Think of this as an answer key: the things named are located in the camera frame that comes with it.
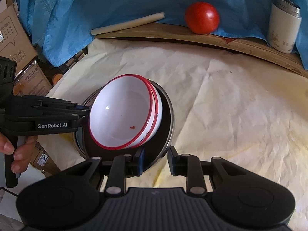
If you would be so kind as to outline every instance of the finger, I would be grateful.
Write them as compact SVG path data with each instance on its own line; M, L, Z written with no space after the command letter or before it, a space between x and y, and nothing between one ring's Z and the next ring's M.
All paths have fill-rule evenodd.
M36 143L38 136L28 136L26 139L26 144Z
M14 152L14 160L17 161L17 160L30 159L32 156L33 149L34 149L33 143L19 146Z
M11 170L15 174L22 173L27 170L29 163L30 159L13 161L11 164Z
M0 153L11 155L14 153L14 147L12 143L0 133Z

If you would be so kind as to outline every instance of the red stain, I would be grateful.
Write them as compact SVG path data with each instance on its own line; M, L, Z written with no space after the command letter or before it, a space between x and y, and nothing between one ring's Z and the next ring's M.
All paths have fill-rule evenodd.
M228 37L220 37L222 40L224 40L226 43L231 43L232 41L238 39L238 38L228 38Z

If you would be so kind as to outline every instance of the blue cloth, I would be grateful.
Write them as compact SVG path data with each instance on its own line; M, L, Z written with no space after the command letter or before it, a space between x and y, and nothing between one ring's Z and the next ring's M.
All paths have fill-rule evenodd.
M162 23L184 25L185 9L204 1L216 7L221 23L213 32L224 37L266 38L272 0L17 0L23 26L56 67L88 45L90 30L165 12ZM302 24L296 40L308 69L307 0L292 0L302 7Z

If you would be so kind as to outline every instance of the stacked bowls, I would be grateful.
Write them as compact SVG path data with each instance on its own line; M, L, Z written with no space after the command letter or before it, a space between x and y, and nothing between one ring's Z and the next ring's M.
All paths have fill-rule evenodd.
M90 110L90 135L104 149L138 147L156 133L162 112L161 97L146 78L121 75L97 95Z

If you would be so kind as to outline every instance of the red rim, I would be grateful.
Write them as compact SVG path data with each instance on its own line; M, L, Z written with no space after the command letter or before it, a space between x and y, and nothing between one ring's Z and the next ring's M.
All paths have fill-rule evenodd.
M154 113L154 120L153 120L153 123L152 123L152 126L149 130L149 132L147 133L147 135L139 142L137 143L136 145L130 147L130 148L134 148L134 147L138 147L138 146L141 146L143 143L145 143L145 141L149 138L149 136L152 134L153 130L154 130L154 127L156 125L156 122L157 122L157 116L158 116L158 97L157 97L157 94L155 92L155 89L154 89L154 86L152 85L152 83L150 83L147 79L145 79L149 86L151 87L151 91L153 93L153 96L154 96L154 100L155 100L155 113Z
M120 76L117 76L115 78L113 78L112 80L110 80L109 82L106 83L106 85L108 85L110 82L112 82L113 80L117 79L117 78L120 78L120 77L124 77L124 76L133 76L133 77L136 77L138 78L139 80L141 80L147 87L147 90L149 92L149 95L150 95L150 109L149 109L149 113L147 115L147 119L145 121L145 123L143 124L141 130L138 132L138 134L133 138L131 139L129 142L121 145L121 146L117 146L117 147L108 147L108 146L104 146L102 144L100 144L93 136L92 134L92 131L91 131L91 128L90 128L90 115L91 115L91 111L90 111L90 115L89 115L89 121L88 121L88 125L89 125L89 132L90 132L90 136L92 137L93 141L100 147L104 148L104 149L108 149L108 150L118 150L118 149L123 149L125 148L126 146L132 144L134 141L136 141L136 139L142 134L143 130L145 129L147 123L149 122L150 120L150 116L151 116L151 112L152 112L152 107L153 107L153 98L152 98L152 88L150 87L150 85L147 83L148 80L140 75L135 75L135 74L125 74L125 75L120 75Z

